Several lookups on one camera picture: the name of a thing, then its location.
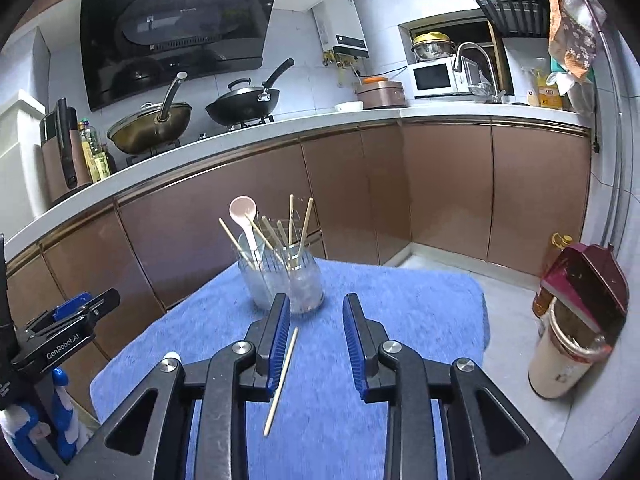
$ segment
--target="white water heater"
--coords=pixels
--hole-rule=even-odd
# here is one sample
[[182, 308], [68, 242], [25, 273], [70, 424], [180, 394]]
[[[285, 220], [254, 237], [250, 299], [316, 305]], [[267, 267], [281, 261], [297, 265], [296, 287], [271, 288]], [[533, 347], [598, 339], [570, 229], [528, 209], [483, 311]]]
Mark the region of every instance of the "white water heater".
[[369, 57], [353, 0], [323, 0], [312, 10], [323, 52]]

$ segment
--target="white countertop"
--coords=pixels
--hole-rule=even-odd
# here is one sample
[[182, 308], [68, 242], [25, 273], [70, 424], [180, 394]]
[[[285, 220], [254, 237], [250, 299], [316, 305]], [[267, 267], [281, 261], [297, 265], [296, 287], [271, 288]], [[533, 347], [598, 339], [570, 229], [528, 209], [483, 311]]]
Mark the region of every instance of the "white countertop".
[[402, 118], [450, 116], [490, 116], [494, 118], [517, 118], [537, 121], [551, 121], [589, 128], [590, 120], [571, 112], [535, 108], [518, 105], [478, 104], [473, 102], [431, 102], [409, 108], [386, 110], [363, 110], [360, 112], [331, 113], [312, 115], [295, 119], [261, 124], [243, 130], [236, 130], [209, 139], [192, 142], [180, 148], [170, 150], [125, 168], [109, 178], [69, 197], [64, 202], [48, 210], [28, 224], [5, 243], [4, 252], [7, 261], [16, 257], [35, 241], [53, 231], [60, 224], [80, 214], [92, 205], [109, 199], [137, 184], [168, 171], [203, 160], [213, 155], [228, 152], [242, 146], [248, 146], [280, 136], [368, 121], [381, 121]]

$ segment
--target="white bowl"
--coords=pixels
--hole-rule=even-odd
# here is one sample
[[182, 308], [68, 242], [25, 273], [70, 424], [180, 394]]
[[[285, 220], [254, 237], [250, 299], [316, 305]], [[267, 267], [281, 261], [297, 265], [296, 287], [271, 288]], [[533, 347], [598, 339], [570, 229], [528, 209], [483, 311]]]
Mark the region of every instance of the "white bowl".
[[348, 103], [340, 103], [335, 105], [336, 112], [359, 112], [363, 107], [362, 101], [349, 101]]

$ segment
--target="blue towel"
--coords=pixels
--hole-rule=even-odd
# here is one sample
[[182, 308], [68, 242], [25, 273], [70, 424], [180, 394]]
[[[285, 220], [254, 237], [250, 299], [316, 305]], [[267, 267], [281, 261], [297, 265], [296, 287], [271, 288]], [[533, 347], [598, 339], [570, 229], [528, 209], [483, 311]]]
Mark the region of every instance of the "blue towel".
[[[325, 298], [313, 313], [292, 316], [300, 327], [286, 384], [269, 437], [262, 431], [268, 404], [246, 409], [249, 470], [260, 480], [380, 480], [386, 404], [364, 404], [354, 387], [342, 299], [360, 298], [367, 318], [424, 358], [450, 364], [469, 357], [479, 365], [489, 343], [484, 295], [469, 275], [318, 260]], [[125, 347], [91, 384], [103, 422], [151, 368], [173, 350], [183, 363], [209, 358], [242, 339], [257, 310], [235, 264], [154, 322]], [[192, 431], [191, 454], [193, 455]], [[188, 476], [191, 477], [193, 457]], [[444, 450], [438, 446], [439, 475]]]

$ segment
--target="tile floor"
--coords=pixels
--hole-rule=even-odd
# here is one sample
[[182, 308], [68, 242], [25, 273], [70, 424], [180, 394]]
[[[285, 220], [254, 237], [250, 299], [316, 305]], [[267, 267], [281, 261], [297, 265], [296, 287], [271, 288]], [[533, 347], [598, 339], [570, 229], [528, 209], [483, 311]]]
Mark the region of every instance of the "tile floor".
[[529, 386], [527, 369], [538, 341], [538, 320], [531, 311], [535, 293], [417, 254], [409, 256], [399, 267], [466, 272], [478, 280], [484, 290], [491, 329], [491, 342], [484, 352], [482, 368], [555, 451], [569, 416], [572, 399], [569, 396], [544, 400]]

